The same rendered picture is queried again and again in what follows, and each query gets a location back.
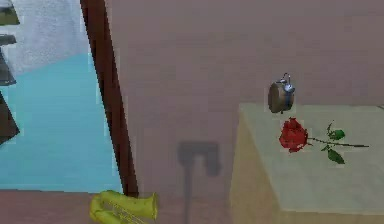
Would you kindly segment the red rose with green stem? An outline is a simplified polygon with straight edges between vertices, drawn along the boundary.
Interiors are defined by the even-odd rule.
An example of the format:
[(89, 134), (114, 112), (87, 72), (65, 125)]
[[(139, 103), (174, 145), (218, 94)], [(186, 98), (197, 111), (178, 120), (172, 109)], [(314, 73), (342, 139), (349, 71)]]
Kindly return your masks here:
[(335, 146), (368, 148), (368, 145), (340, 143), (340, 140), (346, 137), (346, 133), (342, 129), (334, 129), (332, 123), (326, 128), (326, 140), (309, 136), (308, 130), (295, 118), (290, 117), (286, 120), (281, 128), (278, 138), (280, 145), (287, 149), (289, 153), (297, 153), (303, 150), (306, 146), (312, 146), (310, 140), (322, 143), (322, 152), (327, 153), (327, 158), (336, 164), (345, 164), (343, 156), (337, 152)]

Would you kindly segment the yellow brass horn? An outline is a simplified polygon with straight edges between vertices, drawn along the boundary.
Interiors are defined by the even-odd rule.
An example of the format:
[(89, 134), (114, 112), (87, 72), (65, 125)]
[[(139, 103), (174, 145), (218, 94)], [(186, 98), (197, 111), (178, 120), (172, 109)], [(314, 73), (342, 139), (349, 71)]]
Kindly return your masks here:
[(89, 216), (98, 224), (148, 224), (146, 219), (157, 220), (158, 197), (156, 193), (135, 198), (113, 190), (102, 191), (92, 197)]

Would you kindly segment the pale wooden table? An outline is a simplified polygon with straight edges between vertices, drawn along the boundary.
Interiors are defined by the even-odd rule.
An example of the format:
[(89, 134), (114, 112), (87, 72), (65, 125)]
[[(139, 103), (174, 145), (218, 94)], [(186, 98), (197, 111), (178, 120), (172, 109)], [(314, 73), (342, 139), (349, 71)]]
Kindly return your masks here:
[[(310, 140), (289, 153), (278, 140), (295, 117), (310, 137), (326, 140), (326, 128), (342, 129), (335, 146), (345, 164)], [(298, 105), (288, 114), (243, 103), (230, 189), (233, 224), (384, 224), (384, 108)]]

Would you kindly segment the dark shelf unit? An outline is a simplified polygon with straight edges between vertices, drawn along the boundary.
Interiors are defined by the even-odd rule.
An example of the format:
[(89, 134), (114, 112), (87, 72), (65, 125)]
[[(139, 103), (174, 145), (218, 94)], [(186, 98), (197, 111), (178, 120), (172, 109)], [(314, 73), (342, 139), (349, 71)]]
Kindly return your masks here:
[[(19, 25), (19, 19), (11, 0), (0, 0), (0, 27)], [(2, 47), (16, 43), (16, 37), (12, 34), (0, 32), (0, 87), (10, 86), (16, 83), (12, 72), (5, 60)], [(12, 117), (11, 111), (0, 92), (0, 145), (9, 141), (19, 133), (19, 128)]]

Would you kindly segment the dark brown door frame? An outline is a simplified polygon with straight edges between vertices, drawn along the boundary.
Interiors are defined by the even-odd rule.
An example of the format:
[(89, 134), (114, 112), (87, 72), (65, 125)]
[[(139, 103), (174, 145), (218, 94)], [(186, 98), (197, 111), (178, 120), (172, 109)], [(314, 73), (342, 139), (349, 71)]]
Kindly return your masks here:
[(138, 197), (134, 168), (105, 0), (80, 0), (89, 45), (105, 108), (123, 193)]

